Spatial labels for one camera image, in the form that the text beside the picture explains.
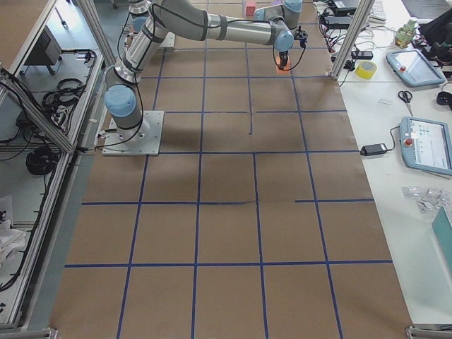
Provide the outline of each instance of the yellow tape roll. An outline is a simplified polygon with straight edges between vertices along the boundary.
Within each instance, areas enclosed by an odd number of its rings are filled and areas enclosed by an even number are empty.
[[[374,76],[376,72],[376,64],[372,61],[363,61],[356,68],[356,74],[366,80]]]

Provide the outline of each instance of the power adapter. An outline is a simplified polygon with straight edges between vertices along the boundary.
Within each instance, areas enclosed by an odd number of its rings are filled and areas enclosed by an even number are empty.
[[[386,147],[384,143],[375,143],[374,145],[365,145],[362,146],[360,150],[360,155],[365,157],[370,157],[372,155],[380,155],[388,152],[389,149]]]
[[[371,51],[352,51],[352,58],[354,60],[372,60],[374,53]]]
[[[344,65],[344,69],[348,69],[349,71],[354,71],[355,63],[352,60],[347,60]]]

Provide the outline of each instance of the floor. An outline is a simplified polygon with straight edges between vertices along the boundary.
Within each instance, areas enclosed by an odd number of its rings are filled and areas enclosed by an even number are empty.
[[[312,3],[301,23],[309,48],[285,76],[271,48],[237,42],[177,38],[152,59],[140,90],[165,110],[161,153],[95,156],[50,321],[59,338],[405,337]]]

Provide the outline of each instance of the grid square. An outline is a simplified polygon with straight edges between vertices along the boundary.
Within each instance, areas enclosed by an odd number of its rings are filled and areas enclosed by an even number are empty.
[[[198,152],[201,142],[201,113],[166,113],[161,152]]]
[[[146,67],[141,72],[141,78],[152,76],[157,77],[160,75],[160,70],[162,68],[163,50],[159,49],[153,55],[153,57],[146,64]]]
[[[137,206],[82,206],[66,262],[128,263],[136,211]]]
[[[292,79],[251,79],[253,112],[297,111]]]
[[[310,47],[310,42],[311,40],[308,39],[308,47]],[[301,49],[294,49],[290,52],[292,66],[298,61],[301,53]],[[294,76],[327,76],[332,67],[331,57],[327,49],[307,48],[304,51],[302,61],[292,72]]]
[[[141,206],[133,262],[192,263],[195,231],[195,205]]]
[[[95,155],[84,202],[138,201],[144,172],[143,157]]]
[[[161,154],[149,160],[144,201],[196,202],[199,155]]]
[[[157,79],[142,78],[138,84],[140,90],[141,99],[143,101],[143,108],[146,110],[152,110],[154,108],[155,92],[157,91]],[[139,97],[137,97],[137,103],[140,105]]]
[[[320,33],[319,25],[306,25],[301,24],[302,30],[304,30],[308,35],[307,46],[309,48],[323,48],[328,51],[326,47],[325,38]]]
[[[207,76],[247,76],[246,52],[243,49],[208,50]]]
[[[204,155],[201,200],[207,202],[255,201],[252,156]]]
[[[121,338],[190,338],[192,295],[191,267],[133,268]]]
[[[260,202],[313,199],[304,154],[259,154],[256,156]]]
[[[196,338],[265,337],[259,267],[200,267],[197,281]]]
[[[331,267],[344,339],[404,339],[411,324],[394,267],[390,263]]]
[[[241,1],[212,1],[216,4],[208,5],[208,12],[212,14],[221,14],[222,16],[232,16],[233,18],[243,18],[244,7]]]
[[[184,37],[178,37],[174,39],[175,49],[204,49],[206,48],[206,41],[190,40]]]
[[[304,150],[297,113],[253,115],[209,113],[204,116],[203,150],[222,152]]]
[[[203,79],[162,79],[157,95],[157,110],[200,112]]]
[[[249,152],[254,136],[249,113],[204,114],[203,151]]]
[[[277,76],[280,78],[287,78],[288,76],[290,76],[290,72],[284,74],[276,73],[276,65],[275,61],[273,60],[272,53],[273,50],[271,48],[248,49],[249,75]]]
[[[249,112],[246,79],[207,79],[206,105],[209,112]]]
[[[320,203],[330,260],[391,260],[375,203]]]
[[[256,204],[202,205],[199,263],[259,262]]]
[[[339,339],[324,265],[266,266],[265,277],[270,338]]]
[[[162,76],[176,78],[204,76],[205,53],[203,49],[168,49],[165,52]]]
[[[309,150],[357,150],[346,112],[303,113],[304,135]]]
[[[324,261],[314,203],[260,203],[265,262]]]
[[[65,339],[115,338],[127,268],[66,268],[49,325]],[[83,321],[87,315],[95,321]]]
[[[372,198],[358,152],[314,153],[309,157],[318,199]]]
[[[338,82],[329,78],[295,79],[299,106],[302,111],[345,110]]]
[[[313,3],[303,3],[302,14],[299,17],[300,23],[317,23],[317,10]]]

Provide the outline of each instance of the metal profile rail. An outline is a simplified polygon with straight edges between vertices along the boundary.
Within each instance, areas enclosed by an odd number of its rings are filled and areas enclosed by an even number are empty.
[[[353,17],[350,28],[348,29],[347,35],[345,36],[344,43],[340,48],[336,60],[334,61],[333,70],[331,71],[331,77],[334,80],[337,80],[339,78],[339,74],[344,68],[346,60],[350,56],[350,51],[352,50],[358,34],[361,32],[362,26],[366,22],[367,16],[369,15],[373,5],[374,0],[361,0],[359,2],[355,16]]]
[[[408,339],[452,339],[452,331],[425,330],[421,328],[406,328]]]
[[[58,148],[65,153],[72,153],[75,149],[74,145],[71,145],[63,131],[59,130],[52,122],[48,120],[28,99],[27,95],[22,89],[15,83],[6,78],[1,78],[2,82],[7,83],[9,87],[13,88],[19,98],[22,100],[23,105],[28,111],[31,120],[40,127],[46,135],[55,143]],[[9,97],[20,106],[19,99],[8,92]]]
[[[112,48],[108,44],[107,37],[105,36],[102,26],[100,25],[99,16],[92,0],[78,0],[77,1],[83,16],[86,19],[91,33],[96,40],[96,43],[104,56],[105,64],[108,66],[114,65],[116,58],[113,54]]]
[[[57,330],[53,328],[46,328],[41,331],[0,334],[0,339],[57,339],[57,335]]]
[[[16,298],[11,306],[11,310],[9,312],[7,321],[2,326],[2,328],[10,328],[11,326],[17,324],[18,317],[20,316],[20,308],[22,306],[23,296],[25,295],[25,291],[28,288],[31,273],[33,268],[35,267],[35,263],[39,255],[42,242],[44,240],[44,236],[49,225],[50,218],[52,217],[54,204],[57,200],[57,196],[59,194],[64,175],[66,174],[66,168],[68,167],[71,158],[72,158],[71,154],[68,153],[63,154],[61,156],[60,161],[58,162],[58,165],[56,166],[55,169],[56,172],[52,180],[52,183],[50,184],[49,187],[49,194],[42,207],[43,213],[41,215],[40,220],[38,220],[39,224],[37,226],[37,229],[35,230],[35,235],[31,240],[32,244],[30,246],[30,250],[25,259],[25,263],[23,265],[22,271],[20,272],[20,276],[15,282],[15,285],[17,285]]]

